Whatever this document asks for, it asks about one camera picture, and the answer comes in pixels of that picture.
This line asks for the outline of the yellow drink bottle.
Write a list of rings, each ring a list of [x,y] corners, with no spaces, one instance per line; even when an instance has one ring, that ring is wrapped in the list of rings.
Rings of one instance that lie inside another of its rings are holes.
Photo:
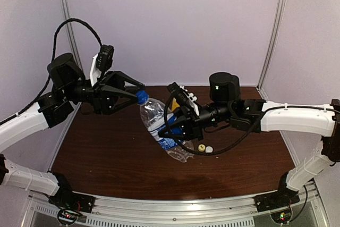
[[[171,111],[174,112],[177,108],[179,108],[179,104],[177,103],[176,99],[173,98],[172,105],[171,105]]]

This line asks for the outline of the pale yellow bottle cap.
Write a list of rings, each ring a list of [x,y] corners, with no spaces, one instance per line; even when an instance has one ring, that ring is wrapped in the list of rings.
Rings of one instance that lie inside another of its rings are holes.
[[[199,152],[205,152],[206,151],[206,146],[204,144],[200,144],[198,146],[198,150],[199,150]]]

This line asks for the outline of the white bottle cap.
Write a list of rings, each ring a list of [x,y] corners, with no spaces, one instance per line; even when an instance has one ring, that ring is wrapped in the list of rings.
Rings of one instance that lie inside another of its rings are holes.
[[[212,153],[212,152],[213,152],[213,148],[210,147],[210,146],[207,146],[207,147],[205,148],[205,152],[206,152],[206,153]]]

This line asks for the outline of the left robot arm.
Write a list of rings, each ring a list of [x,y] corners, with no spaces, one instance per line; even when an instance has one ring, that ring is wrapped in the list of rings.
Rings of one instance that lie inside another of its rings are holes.
[[[135,104],[136,93],[144,89],[144,84],[121,71],[110,71],[112,62],[112,54],[96,55],[90,78],[86,79],[71,53],[54,59],[47,67],[52,91],[1,124],[1,151],[31,134],[64,122],[73,112],[73,104],[88,103],[100,115],[111,115]]]

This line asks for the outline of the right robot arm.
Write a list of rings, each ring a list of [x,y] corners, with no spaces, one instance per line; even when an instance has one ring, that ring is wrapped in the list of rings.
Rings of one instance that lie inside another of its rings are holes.
[[[168,85],[171,102],[176,100],[175,121],[163,117],[165,127],[158,135],[172,138],[177,144],[182,140],[203,139],[203,130],[226,122],[227,127],[244,131],[244,135],[220,153],[238,145],[251,132],[295,131],[318,134],[321,142],[311,156],[285,173],[277,191],[271,194],[276,206],[284,206],[311,179],[331,163],[339,162],[339,100],[325,105],[291,105],[272,101],[242,100],[239,78],[226,72],[209,77],[211,103],[200,105],[194,94],[177,83]]]

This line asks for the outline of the left circuit board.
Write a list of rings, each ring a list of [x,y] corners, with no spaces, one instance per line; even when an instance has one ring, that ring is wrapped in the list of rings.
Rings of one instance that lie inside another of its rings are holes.
[[[60,209],[57,213],[57,220],[60,222],[60,224],[70,225],[75,223],[78,218],[82,216],[83,215],[81,213],[75,211]]]

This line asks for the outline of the circuit board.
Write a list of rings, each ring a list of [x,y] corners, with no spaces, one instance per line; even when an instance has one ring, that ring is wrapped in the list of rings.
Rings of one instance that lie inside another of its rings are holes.
[[[271,219],[276,224],[286,224],[292,218],[292,211],[290,209],[285,209],[281,211],[275,211],[270,213]]]
[[[57,220],[60,222],[60,224],[70,225],[75,223],[78,218],[82,216],[83,215],[81,213],[75,211],[60,209],[57,213]]]

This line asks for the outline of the right circuit board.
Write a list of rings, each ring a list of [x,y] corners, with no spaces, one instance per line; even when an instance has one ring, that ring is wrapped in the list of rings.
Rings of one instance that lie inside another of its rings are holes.
[[[276,224],[286,224],[292,218],[292,211],[290,209],[285,209],[281,211],[275,211],[270,213],[271,219]]]

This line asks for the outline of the left aluminium frame post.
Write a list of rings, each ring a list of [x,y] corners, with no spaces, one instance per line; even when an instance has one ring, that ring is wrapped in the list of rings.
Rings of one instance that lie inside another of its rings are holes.
[[[63,16],[63,22],[61,24],[61,29],[66,30],[66,37],[69,43],[70,52],[66,53],[69,60],[66,61],[67,69],[70,71],[69,77],[72,76],[74,81],[72,86],[74,88],[81,88],[86,85],[86,78],[83,73],[82,63],[80,61],[79,50],[77,42],[75,39],[75,34],[73,30],[73,23],[82,25],[78,18],[72,18],[70,15],[68,0],[60,0],[61,10]]]

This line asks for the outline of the aluminium frame post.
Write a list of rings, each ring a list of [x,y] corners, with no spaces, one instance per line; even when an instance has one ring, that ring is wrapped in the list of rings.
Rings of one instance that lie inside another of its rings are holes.
[[[265,61],[263,63],[259,81],[257,84],[258,91],[263,90],[264,83],[265,83],[265,80],[266,80],[266,77],[269,71],[269,66],[270,66],[271,59],[274,54],[276,42],[277,42],[278,35],[279,35],[279,29],[281,26],[283,15],[284,15],[286,1],[287,0],[277,0],[276,11],[275,11],[273,26],[272,26],[269,43],[268,43],[268,47],[266,51]]]
[[[69,43],[70,52],[66,53],[69,60],[66,61],[67,69],[70,71],[69,77],[72,76],[74,81],[72,86],[74,88],[81,88],[86,85],[86,78],[83,73],[82,63],[80,61],[79,50],[77,42],[75,39],[75,34],[73,30],[73,23],[82,25],[78,18],[72,18],[70,15],[68,0],[60,0],[61,10],[63,16],[63,22],[61,24],[61,29],[66,30],[66,37]]]

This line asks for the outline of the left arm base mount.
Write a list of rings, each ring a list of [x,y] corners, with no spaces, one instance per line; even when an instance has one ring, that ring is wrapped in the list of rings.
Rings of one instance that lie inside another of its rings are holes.
[[[60,173],[54,173],[59,189],[53,196],[48,196],[48,202],[59,208],[71,209],[78,213],[91,213],[95,198],[93,196],[79,194],[73,191],[66,177]]]

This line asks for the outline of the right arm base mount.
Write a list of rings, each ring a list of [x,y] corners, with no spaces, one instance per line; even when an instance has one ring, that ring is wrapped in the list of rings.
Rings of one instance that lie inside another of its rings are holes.
[[[291,203],[295,204],[300,201],[298,192],[293,191],[287,187],[287,175],[288,172],[284,173],[281,176],[277,191],[257,195],[254,197],[257,212],[264,212],[281,207],[287,207]]]

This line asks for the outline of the front aluminium rail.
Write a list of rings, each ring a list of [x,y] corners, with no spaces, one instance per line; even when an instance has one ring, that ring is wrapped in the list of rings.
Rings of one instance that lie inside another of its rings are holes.
[[[292,211],[288,226],[329,226],[314,181],[299,192],[291,206],[260,212],[254,195],[198,200],[136,200],[95,196],[90,213],[72,226],[281,226],[274,220]]]

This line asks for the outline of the right aluminium frame post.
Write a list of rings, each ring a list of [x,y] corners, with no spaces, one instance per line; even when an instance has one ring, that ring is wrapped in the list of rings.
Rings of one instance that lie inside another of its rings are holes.
[[[279,29],[281,26],[283,15],[284,15],[286,1],[287,0],[277,0],[276,11],[275,11],[273,26],[272,26],[269,43],[268,43],[268,47],[266,51],[265,61],[263,63],[259,81],[257,84],[258,91],[263,90],[264,83],[265,83],[265,80],[266,80],[266,77],[269,71],[269,66],[270,66],[271,59],[274,54],[276,42],[277,42],[278,35],[279,35]]]

